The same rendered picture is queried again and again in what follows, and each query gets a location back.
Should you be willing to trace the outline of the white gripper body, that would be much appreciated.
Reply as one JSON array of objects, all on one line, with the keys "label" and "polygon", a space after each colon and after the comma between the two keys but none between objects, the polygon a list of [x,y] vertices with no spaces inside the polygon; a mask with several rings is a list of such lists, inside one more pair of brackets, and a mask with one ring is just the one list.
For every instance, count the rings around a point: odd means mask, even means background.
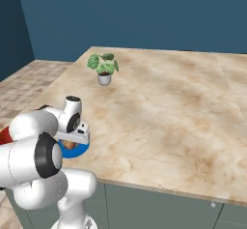
[{"label": "white gripper body", "polygon": [[71,133],[57,132],[57,138],[61,140],[67,140],[71,142],[75,142],[78,144],[89,144],[90,143],[90,132],[79,133],[77,131],[73,131]]}]

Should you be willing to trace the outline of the grey-green cabinet door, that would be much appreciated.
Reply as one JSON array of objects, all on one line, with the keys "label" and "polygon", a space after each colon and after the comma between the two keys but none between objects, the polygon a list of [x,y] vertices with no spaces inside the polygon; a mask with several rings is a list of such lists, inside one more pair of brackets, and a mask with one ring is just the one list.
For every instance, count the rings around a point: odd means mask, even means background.
[{"label": "grey-green cabinet door", "polygon": [[125,186],[105,186],[109,229],[213,229],[222,205]]},{"label": "grey-green cabinet door", "polygon": [[225,204],[213,229],[247,229],[247,207]]},{"label": "grey-green cabinet door", "polygon": [[[59,218],[59,211],[56,204],[44,209],[25,211],[16,205],[14,194],[9,188],[5,189],[5,193],[7,194],[23,229],[50,229]],[[97,229],[109,229],[105,184],[97,184],[96,193],[84,201],[84,209],[95,221]]]}]

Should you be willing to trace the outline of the red small plate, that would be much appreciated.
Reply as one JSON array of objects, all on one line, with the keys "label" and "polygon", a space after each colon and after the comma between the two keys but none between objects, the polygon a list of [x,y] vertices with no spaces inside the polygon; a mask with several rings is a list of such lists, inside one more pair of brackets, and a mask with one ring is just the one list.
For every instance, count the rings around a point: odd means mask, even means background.
[{"label": "red small plate", "polygon": [[12,143],[13,140],[9,134],[9,127],[5,127],[0,131],[0,145]]}]

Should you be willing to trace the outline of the green plant in white pot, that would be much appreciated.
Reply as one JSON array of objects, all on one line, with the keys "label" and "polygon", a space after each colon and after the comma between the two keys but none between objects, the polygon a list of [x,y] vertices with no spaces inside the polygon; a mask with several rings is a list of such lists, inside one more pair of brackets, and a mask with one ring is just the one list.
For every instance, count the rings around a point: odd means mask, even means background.
[{"label": "green plant in white pot", "polygon": [[87,61],[87,67],[96,71],[97,81],[101,86],[108,86],[114,72],[119,71],[119,64],[113,53],[92,54]]}]

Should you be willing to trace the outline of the blue bowl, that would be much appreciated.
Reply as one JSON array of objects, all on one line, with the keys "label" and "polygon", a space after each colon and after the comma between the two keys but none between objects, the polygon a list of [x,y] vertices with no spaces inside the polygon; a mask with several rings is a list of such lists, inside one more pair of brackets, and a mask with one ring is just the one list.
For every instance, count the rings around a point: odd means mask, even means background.
[{"label": "blue bowl", "polygon": [[62,150],[63,158],[80,157],[87,152],[87,150],[89,149],[89,146],[90,146],[90,143],[89,144],[76,143],[76,147],[72,150],[69,150],[63,146],[61,139],[58,140],[58,144]]}]

